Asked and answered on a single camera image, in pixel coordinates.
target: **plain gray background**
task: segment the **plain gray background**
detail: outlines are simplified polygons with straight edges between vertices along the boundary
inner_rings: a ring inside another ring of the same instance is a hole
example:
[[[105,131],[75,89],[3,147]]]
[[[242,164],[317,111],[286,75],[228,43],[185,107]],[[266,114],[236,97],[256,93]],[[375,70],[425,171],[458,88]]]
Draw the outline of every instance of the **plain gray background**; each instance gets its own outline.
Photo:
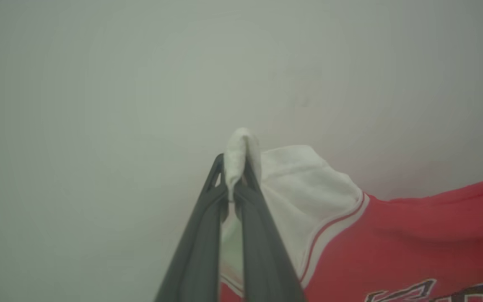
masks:
[[[483,1],[0,1],[0,302],[149,302],[233,130],[380,198],[483,180]]]

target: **clothing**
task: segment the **clothing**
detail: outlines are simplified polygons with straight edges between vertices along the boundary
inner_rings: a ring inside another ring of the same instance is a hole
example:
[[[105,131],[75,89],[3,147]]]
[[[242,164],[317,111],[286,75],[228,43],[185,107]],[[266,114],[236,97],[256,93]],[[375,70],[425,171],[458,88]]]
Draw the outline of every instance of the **clothing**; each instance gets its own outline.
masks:
[[[483,301],[483,182],[384,201],[308,146],[263,152],[261,164],[262,193],[308,302]],[[240,225],[230,228],[222,302],[243,296]]]

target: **white fabric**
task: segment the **white fabric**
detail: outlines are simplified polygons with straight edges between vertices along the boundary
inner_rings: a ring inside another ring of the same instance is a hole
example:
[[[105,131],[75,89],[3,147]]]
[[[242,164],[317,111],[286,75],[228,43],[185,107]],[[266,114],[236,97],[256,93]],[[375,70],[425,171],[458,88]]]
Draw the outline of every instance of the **white fabric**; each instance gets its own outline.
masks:
[[[257,139],[247,129],[234,132],[224,155],[227,185],[232,189],[240,179],[249,155],[255,173],[261,171],[262,193],[301,284],[306,286],[324,247],[362,215],[368,197],[309,146],[283,147],[261,156],[257,148]],[[239,295],[243,295],[241,231],[238,219],[228,220],[221,247],[222,280]]]

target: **red fabric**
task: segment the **red fabric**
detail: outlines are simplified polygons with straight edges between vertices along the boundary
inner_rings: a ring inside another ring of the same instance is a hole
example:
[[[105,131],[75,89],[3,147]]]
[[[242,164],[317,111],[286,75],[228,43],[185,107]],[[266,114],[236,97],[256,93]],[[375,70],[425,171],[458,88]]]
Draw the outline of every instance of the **red fabric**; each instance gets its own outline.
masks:
[[[241,301],[222,288],[222,302]],[[328,243],[305,295],[307,302],[483,301],[483,182],[426,198],[370,196],[360,220]]]

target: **garment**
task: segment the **garment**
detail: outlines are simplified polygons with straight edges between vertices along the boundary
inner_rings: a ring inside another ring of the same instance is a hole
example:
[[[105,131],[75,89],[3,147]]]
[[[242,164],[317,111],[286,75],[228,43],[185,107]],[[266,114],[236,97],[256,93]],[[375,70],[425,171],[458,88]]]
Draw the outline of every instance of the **garment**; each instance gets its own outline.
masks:
[[[308,302],[483,301],[483,182],[384,201],[308,146],[263,152],[261,165],[262,193]],[[239,224],[230,227],[222,302],[243,296]]]

